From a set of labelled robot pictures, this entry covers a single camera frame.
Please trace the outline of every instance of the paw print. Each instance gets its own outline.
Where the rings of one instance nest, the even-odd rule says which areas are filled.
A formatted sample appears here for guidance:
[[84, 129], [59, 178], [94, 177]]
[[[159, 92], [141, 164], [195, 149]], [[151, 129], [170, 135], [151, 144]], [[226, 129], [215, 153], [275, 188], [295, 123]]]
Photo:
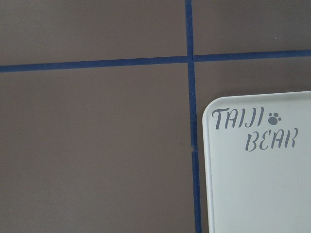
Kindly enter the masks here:
[[268, 122], [271, 124], [271, 125], [276, 125], [280, 120], [282, 120], [282, 118], [277, 118], [278, 117], [278, 113], [273, 113], [273, 116], [272, 116], [272, 113], [269, 113], [269, 119], [268, 119]]

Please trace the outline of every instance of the paw print logo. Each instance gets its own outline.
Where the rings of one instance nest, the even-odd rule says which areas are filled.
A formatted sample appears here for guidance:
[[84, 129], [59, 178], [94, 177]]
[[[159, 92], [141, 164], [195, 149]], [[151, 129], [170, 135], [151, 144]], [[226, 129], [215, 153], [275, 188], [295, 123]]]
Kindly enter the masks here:
[[276, 125], [280, 120], [282, 120], [282, 118], [278, 117], [278, 113], [273, 113], [273, 116], [272, 113], [269, 113], [268, 122], [271, 125]]

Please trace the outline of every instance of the white plastic tray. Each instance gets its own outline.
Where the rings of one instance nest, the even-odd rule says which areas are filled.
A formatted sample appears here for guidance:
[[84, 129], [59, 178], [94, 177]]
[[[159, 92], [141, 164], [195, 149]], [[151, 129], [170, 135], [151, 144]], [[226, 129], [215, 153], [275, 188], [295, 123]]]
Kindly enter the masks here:
[[203, 114], [210, 233], [311, 232], [311, 91], [223, 97]]

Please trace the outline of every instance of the white tray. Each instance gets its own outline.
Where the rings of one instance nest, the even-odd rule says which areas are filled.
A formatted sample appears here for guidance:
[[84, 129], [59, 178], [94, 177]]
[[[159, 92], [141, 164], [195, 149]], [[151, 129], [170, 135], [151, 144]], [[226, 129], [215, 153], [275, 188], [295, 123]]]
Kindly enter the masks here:
[[223, 97], [208, 105], [210, 233], [311, 232], [310, 121], [311, 91]]

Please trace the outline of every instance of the blue painter's tape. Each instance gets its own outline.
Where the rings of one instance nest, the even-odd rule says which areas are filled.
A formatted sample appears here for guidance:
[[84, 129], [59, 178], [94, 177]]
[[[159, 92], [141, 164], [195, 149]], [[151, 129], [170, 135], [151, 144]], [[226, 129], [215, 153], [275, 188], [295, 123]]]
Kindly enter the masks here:
[[194, 59], [194, 62], [214, 62], [214, 61], [268, 59], [268, 58], [285, 58], [285, 57], [307, 57], [307, 56], [311, 56], [311, 50], [196, 55], [194, 56], [193, 59]]
[[186, 62], [187, 56], [133, 58], [133, 59], [82, 61], [82, 62], [60, 62], [60, 63], [0, 66], [0, 73], [34, 71], [34, 70], [156, 65], [156, 64], [172, 64], [172, 63], [186, 63]]
[[194, 202], [194, 221], [195, 232], [202, 232], [201, 225], [201, 204], [200, 204], [200, 173], [199, 173], [199, 154], [198, 154], [198, 133], [197, 133], [197, 113], [195, 95], [195, 72], [193, 60], [193, 24], [192, 24], [192, 2], [185, 0], [186, 10], [186, 33], [187, 33], [187, 63], [189, 79], [189, 103], [190, 103], [190, 134], [192, 152], [192, 180], [193, 180], [193, 202]]

